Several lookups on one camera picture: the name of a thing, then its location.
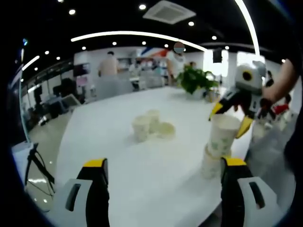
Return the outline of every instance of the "stacked paper cups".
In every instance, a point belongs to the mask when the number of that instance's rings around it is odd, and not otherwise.
[[[176,133],[173,124],[160,122],[160,112],[158,110],[149,110],[145,115],[137,116],[132,125],[137,142],[144,142],[151,136],[172,139]]]
[[[216,114],[212,117],[211,134],[202,161],[205,178],[212,178],[219,172],[221,156],[231,155],[232,143],[240,125],[240,120],[233,116]]]

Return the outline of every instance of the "air conditioning vent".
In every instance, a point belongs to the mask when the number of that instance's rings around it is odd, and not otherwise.
[[[169,1],[160,1],[151,7],[143,16],[145,19],[157,20],[167,24],[175,24],[195,16],[196,13]]]

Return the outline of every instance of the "ceiling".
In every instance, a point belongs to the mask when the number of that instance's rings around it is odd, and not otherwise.
[[[152,32],[195,44],[207,44],[204,45],[206,48],[213,48],[208,46],[209,43],[220,43],[222,46],[226,43],[252,45],[248,27],[234,0],[171,1],[194,11],[196,16],[174,25],[143,19],[146,11],[158,0],[64,0],[62,3],[58,0],[20,1],[16,6],[16,12],[22,21],[17,32],[19,48],[22,47],[23,38],[28,40],[24,62],[40,55],[40,59],[24,71],[23,77],[27,80],[35,75],[35,67],[39,68],[39,72],[57,63],[57,56],[60,56],[61,60],[71,58],[75,52],[81,51],[82,46],[86,46],[87,50],[94,50],[112,47],[113,41],[117,42],[117,46],[140,46],[142,41],[153,47],[164,47],[166,43],[173,46],[174,43],[136,35],[111,35],[71,42],[71,38],[96,32]],[[261,49],[261,54],[280,62],[284,56],[281,46],[292,42],[286,22],[269,1],[244,2],[254,22],[260,47],[270,50]],[[138,9],[142,3],[146,5],[146,10]],[[75,15],[69,15],[70,9],[76,10]],[[195,25],[189,26],[189,21],[193,21]],[[212,40],[213,35],[217,36],[216,41]],[[253,48],[230,45],[230,51],[239,50],[253,52]]]

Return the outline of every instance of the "red object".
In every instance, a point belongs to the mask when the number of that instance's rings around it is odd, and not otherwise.
[[[280,113],[284,112],[285,110],[288,110],[288,104],[277,105],[274,107],[274,111],[275,111],[276,115],[279,115]]]

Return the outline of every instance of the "robotic arm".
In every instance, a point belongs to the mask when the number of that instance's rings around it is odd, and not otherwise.
[[[245,114],[236,138],[240,138],[250,128],[253,120],[260,117],[261,109],[269,109],[271,102],[262,98],[262,77],[265,77],[265,64],[253,61],[253,66],[243,64],[237,67],[235,86],[231,87],[216,103],[209,120],[214,114],[222,114],[233,105],[242,104]]]

